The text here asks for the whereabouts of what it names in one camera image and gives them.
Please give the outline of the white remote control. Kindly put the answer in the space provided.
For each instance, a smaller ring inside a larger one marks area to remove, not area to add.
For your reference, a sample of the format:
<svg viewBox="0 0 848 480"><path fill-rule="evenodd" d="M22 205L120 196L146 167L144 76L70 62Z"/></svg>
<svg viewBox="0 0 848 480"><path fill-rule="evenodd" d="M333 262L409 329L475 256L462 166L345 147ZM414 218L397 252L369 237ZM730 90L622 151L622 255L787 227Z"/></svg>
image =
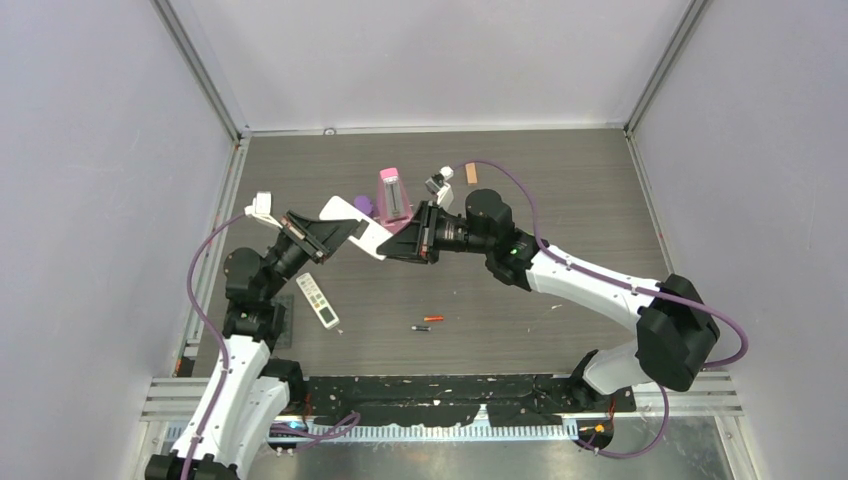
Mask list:
<svg viewBox="0 0 848 480"><path fill-rule="evenodd" d="M296 279L296 283L323 327L327 330L337 328L340 319L313 276L304 273Z"/></svg>
<svg viewBox="0 0 848 480"><path fill-rule="evenodd" d="M378 248L393 234L348 201L339 196L331 197L320 211L319 219L353 221L355 228L348 236L348 241L378 261L386 259L385 255L378 252Z"/></svg>

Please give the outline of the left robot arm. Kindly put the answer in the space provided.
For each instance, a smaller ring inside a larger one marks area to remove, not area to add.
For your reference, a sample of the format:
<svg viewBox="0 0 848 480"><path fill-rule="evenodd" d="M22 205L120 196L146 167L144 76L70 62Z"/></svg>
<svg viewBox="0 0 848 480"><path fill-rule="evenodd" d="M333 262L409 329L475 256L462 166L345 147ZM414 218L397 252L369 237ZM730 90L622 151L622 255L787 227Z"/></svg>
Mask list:
<svg viewBox="0 0 848 480"><path fill-rule="evenodd" d="M292 211L270 223L277 237L266 253L241 247L224 260L224 325L206 326L218 347L216 368L187 429L168 453L150 457L147 479L245 479L275 418L305 405L299 362L272 356L287 313L276 296L307 262L328 260L360 223Z"/></svg>

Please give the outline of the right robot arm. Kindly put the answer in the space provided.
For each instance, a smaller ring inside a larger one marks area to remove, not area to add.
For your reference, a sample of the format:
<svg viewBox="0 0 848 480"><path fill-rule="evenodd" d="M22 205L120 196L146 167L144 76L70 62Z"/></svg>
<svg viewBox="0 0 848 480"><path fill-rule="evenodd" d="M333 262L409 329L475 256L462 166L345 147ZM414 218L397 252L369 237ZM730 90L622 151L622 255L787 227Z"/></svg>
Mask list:
<svg viewBox="0 0 848 480"><path fill-rule="evenodd" d="M634 334L614 349L590 351L572 371L571 397L584 410L647 382L687 391L720 337L716 322L691 307L700 297L688 279L628 277L571 257L516 227L511 207L491 189L472 191L462 215L421 202L377 249L388 259L420 264L437 262L443 251L482 254L501 283L577 303Z"/></svg>

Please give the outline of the pink metronome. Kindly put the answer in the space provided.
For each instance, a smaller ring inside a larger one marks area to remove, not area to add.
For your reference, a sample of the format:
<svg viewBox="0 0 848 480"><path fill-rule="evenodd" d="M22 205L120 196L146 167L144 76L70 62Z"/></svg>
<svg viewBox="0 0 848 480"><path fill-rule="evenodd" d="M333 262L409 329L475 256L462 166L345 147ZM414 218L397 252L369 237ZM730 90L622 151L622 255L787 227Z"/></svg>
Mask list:
<svg viewBox="0 0 848 480"><path fill-rule="evenodd" d="M412 206L397 168L379 172L376 209L378 223L392 234L412 220Z"/></svg>

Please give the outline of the purple round object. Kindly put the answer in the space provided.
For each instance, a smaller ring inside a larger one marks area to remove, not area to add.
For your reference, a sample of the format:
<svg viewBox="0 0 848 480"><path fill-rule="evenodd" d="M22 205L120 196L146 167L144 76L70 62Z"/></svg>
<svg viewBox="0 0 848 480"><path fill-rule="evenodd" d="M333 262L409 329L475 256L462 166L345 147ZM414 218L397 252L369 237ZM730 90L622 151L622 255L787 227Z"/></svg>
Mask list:
<svg viewBox="0 0 848 480"><path fill-rule="evenodd" d="M366 216L373 216L375 204L367 195L358 195L354 198L354 207Z"/></svg>

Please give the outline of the small wooden block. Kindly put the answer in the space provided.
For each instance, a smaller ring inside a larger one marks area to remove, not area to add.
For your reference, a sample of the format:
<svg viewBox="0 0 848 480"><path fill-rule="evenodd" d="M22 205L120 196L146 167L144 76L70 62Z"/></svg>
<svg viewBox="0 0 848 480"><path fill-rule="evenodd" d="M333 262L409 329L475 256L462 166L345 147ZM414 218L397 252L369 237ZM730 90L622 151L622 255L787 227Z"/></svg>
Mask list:
<svg viewBox="0 0 848 480"><path fill-rule="evenodd" d="M478 184L478 173L475 162L469 162L464 166L466 181L469 186Z"/></svg>

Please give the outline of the grey building baseplate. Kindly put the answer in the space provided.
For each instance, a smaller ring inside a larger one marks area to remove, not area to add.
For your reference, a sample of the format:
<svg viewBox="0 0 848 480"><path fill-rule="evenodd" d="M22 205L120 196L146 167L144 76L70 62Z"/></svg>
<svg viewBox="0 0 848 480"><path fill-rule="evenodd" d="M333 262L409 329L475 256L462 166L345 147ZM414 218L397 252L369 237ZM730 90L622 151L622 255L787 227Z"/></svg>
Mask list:
<svg viewBox="0 0 848 480"><path fill-rule="evenodd" d="M275 315L280 328L280 335L275 344L276 349L289 349L293 339L293 309L294 296L279 295L273 299Z"/></svg>

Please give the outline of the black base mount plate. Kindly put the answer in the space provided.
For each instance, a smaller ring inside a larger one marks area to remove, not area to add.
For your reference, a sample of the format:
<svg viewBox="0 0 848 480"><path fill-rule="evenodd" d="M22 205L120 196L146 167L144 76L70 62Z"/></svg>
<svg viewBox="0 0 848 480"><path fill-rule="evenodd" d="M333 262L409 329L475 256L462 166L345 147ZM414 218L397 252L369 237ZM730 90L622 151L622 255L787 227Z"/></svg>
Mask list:
<svg viewBox="0 0 848 480"><path fill-rule="evenodd" d="M351 413L368 427L467 426L483 413L494 427L552 426L567 414L606 418L635 410L633 388L598 393L568 374L331 375L294 383L280 411L331 426Z"/></svg>

